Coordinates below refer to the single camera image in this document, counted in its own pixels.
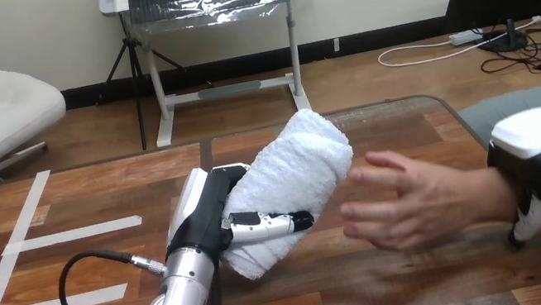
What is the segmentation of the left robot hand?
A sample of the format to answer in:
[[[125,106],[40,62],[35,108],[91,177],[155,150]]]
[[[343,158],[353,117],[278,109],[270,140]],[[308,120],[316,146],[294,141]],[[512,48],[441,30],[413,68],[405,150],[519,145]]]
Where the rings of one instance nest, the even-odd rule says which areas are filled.
[[[232,212],[223,217],[229,193],[249,169],[238,163],[209,172],[191,170],[170,220],[166,258],[179,249],[199,249],[216,260],[232,245],[274,240],[313,226],[316,218],[307,211]]]

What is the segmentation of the person's hand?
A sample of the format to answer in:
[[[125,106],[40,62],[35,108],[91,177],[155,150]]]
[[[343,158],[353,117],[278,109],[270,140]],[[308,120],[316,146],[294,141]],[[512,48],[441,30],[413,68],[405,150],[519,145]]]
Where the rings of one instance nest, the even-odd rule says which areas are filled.
[[[348,180],[385,188],[384,201],[344,203],[347,238],[368,241],[382,250],[407,251],[482,222],[511,222],[518,195],[497,169],[454,169],[371,151],[366,165]]]

